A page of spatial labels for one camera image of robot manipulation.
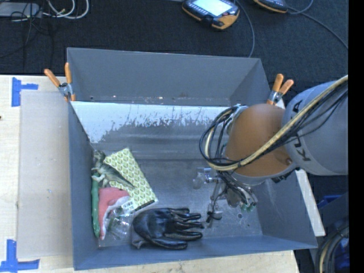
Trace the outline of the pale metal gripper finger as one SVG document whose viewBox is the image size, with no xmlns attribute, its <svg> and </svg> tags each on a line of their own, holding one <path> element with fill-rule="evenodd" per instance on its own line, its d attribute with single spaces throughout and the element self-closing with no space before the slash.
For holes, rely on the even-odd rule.
<svg viewBox="0 0 364 273">
<path fill-rule="evenodd" d="M 219 221 L 222 218 L 222 211 L 219 210 L 217 200 L 212 200 L 208 205 L 206 225 L 207 228 L 212 228 L 214 221 Z"/>
<path fill-rule="evenodd" d="M 196 169 L 196 177 L 192 180 L 192 185 L 194 189 L 200 189 L 204 184 L 212 181 L 212 169 L 200 167 Z"/>
</svg>

